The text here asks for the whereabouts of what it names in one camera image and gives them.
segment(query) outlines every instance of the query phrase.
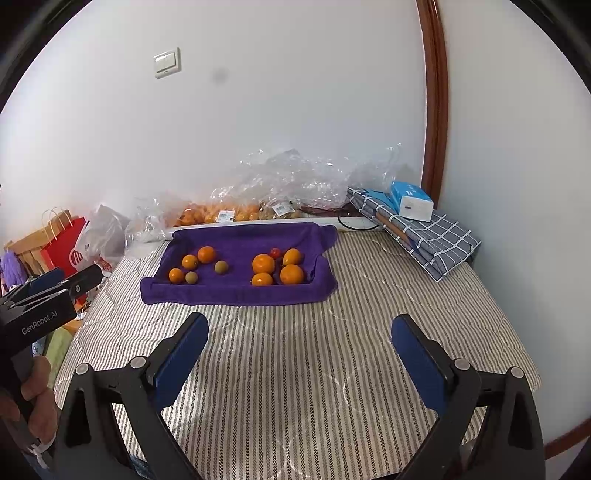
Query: blue gripper pad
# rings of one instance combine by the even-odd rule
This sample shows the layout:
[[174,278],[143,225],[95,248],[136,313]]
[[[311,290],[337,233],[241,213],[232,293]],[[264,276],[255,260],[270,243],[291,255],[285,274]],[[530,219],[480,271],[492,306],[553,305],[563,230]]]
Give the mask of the blue gripper pad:
[[444,378],[403,315],[392,321],[392,344],[425,406],[443,415],[447,406]]
[[154,377],[155,392],[152,396],[152,404],[156,411],[161,411],[174,403],[207,343],[209,325],[205,315],[192,313],[186,321],[191,318],[193,318],[191,325],[168,354]]
[[64,278],[66,278],[66,274],[61,268],[54,268],[53,270],[44,273],[41,277],[31,280],[29,285],[29,296],[32,297],[43,290],[55,287],[59,282],[64,280]]

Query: screw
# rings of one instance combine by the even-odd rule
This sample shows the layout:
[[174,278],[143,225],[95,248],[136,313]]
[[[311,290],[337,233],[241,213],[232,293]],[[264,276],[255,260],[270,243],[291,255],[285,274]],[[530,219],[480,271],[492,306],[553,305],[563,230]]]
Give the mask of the screw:
[[80,364],[76,367],[76,373],[78,375],[84,375],[86,372],[88,372],[88,364]]
[[131,368],[142,368],[146,364],[146,359],[143,356],[135,356],[129,362]]
[[519,367],[513,367],[511,368],[511,375],[513,375],[515,378],[523,378],[523,370]]
[[458,370],[470,370],[470,362],[465,358],[457,358],[453,364]]

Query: purple fluffy toy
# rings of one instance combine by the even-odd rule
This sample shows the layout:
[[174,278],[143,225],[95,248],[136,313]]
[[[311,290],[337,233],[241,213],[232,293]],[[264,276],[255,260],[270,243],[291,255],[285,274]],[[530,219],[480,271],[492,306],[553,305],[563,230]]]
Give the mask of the purple fluffy toy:
[[14,252],[10,250],[4,254],[2,259],[2,271],[4,272],[4,281],[10,289],[13,285],[22,285],[27,281],[27,272],[22,266],[21,261]]

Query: red paper bag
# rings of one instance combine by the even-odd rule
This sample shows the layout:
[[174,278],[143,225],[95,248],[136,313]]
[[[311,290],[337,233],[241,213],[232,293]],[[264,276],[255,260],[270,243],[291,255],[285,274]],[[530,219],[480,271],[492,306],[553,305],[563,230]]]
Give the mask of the red paper bag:
[[66,277],[76,273],[76,264],[82,255],[74,250],[80,232],[86,221],[83,218],[70,219],[70,225],[58,233],[46,246],[41,249],[41,256],[48,268],[61,268]]

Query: green cloth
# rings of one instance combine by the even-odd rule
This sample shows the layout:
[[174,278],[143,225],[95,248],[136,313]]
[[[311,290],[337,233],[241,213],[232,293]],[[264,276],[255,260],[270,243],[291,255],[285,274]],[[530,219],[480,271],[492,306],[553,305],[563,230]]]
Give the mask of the green cloth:
[[59,327],[53,332],[49,346],[46,349],[45,356],[51,363],[51,372],[49,373],[49,382],[47,386],[53,390],[56,383],[57,374],[60,372],[61,364],[68,353],[68,349],[74,336],[65,328]]

